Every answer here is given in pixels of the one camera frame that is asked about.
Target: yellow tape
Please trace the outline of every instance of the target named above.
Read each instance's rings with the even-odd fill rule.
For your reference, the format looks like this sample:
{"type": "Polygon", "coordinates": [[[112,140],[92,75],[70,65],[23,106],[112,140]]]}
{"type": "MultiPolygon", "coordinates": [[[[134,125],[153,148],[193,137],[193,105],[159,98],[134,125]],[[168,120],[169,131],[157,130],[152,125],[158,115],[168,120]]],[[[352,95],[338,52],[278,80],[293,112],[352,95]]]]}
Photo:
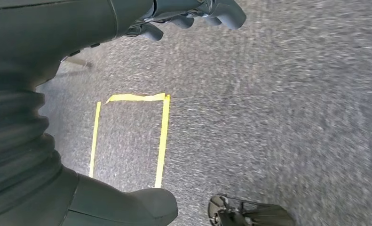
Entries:
{"type": "Polygon", "coordinates": [[[165,151],[166,151],[166,137],[168,135],[170,99],[171,99],[170,95],[167,95],[165,97],[164,107],[162,110],[161,137],[159,139],[157,174],[155,176],[155,186],[154,186],[156,188],[161,187],[162,175],[164,174],[164,160],[165,160],[165,151]]]}
{"type": "Polygon", "coordinates": [[[96,145],[97,145],[97,130],[98,130],[98,120],[100,117],[100,108],[101,108],[101,101],[97,102],[95,127],[93,129],[92,151],[90,153],[90,169],[89,169],[89,177],[91,178],[93,177],[93,172],[95,168],[95,153],[96,153],[96,145]]]}
{"type": "Polygon", "coordinates": [[[153,96],[137,96],[133,94],[116,94],[112,95],[106,104],[110,101],[120,101],[120,100],[129,100],[129,101],[157,101],[165,100],[165,93],[159,93],[153,96]]]}

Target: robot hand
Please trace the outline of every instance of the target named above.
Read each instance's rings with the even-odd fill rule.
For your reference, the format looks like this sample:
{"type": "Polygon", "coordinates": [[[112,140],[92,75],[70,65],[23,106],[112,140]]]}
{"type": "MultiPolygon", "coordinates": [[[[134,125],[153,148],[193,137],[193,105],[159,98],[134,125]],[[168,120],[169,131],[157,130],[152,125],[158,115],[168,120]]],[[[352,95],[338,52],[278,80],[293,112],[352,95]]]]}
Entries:
{"type": "Polygon", "coordinates": [[[164,33],[151,22],[171,22],[187,29],[193,25],[194,17],[197,16],[205,18],[210,25],[223,23],[232,30],[240,28],[246,19],[245,13],[234,0],[158,0],[147,14],[135,21],[125,35],[142,35],[158,41],[164,33]]]}

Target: tape marking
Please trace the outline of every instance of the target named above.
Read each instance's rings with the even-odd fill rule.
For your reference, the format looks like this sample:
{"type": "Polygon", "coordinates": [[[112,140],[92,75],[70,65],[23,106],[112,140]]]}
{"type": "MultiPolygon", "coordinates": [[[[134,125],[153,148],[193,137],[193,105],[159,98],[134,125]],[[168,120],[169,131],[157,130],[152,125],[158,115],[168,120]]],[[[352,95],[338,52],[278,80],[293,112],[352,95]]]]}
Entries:
{"type": "Polygon", "coordinates": [[[90,153],[90,166],[89,166],[89,177],[93,178],[93,172],[95,168],[95,153],[97,145],[97,131],[98,131],[98,120],[100,117],[101,101],[97,102],[95,126],[93,128],[93,139],[92,139],[92,151],[90,153]]]}
{"type": "Polygon", "coordinates": [[[154,186],[156,188],[160,188],[162,186],[162,176],[164,174],[164,161],[165,161],[165,152],[166,152],[166,138],[168,136],[170,101],[171,101],[171,96],[166,95],[164,99],[164,107],[162,110],[161,137],[159,139],[157,174],[155,176],[155,186],[154,186]]]}
{"type": "Polygon", "coordinates": [[[116,94],[112,95],[106,104],[110,101],[120,101],[120,100],[127,100],[127,101],[157,101],[157,100],[165,100],[165,93],[159,93],[153,96],[137,96],[133,94],[116,94]]]}

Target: gray carpet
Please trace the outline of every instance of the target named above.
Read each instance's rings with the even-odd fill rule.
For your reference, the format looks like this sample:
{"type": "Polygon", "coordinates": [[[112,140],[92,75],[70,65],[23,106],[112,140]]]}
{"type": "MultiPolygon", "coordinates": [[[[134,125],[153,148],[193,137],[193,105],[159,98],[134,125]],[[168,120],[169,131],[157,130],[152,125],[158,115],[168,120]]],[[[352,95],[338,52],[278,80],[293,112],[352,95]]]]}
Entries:
{"type": "MultiPolygon", "coordinates": [[[[278,203],[300,226],[372,226],[372,0],[244,0],[239,31],[160,25],[160,42],[85,49],[39,87],[66,166],[88,174],[95,105],[172,95],[163,187],[174,226],[208,225],[221,192],[278,203]]],[[[96,178],[152,187],[162,104],[102,106],[96,178]]]]}

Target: black metal part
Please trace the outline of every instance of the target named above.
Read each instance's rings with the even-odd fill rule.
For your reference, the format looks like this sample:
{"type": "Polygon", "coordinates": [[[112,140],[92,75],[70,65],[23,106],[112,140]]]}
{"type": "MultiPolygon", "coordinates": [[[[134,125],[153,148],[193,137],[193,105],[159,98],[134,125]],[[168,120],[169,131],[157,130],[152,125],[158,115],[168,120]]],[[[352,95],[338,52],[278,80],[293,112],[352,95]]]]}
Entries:
{"type": "Polygon", "coordinates": [[[295,221],[281,206],[214,195],[208,204],[212,226],[294,226],[295,221]]]}

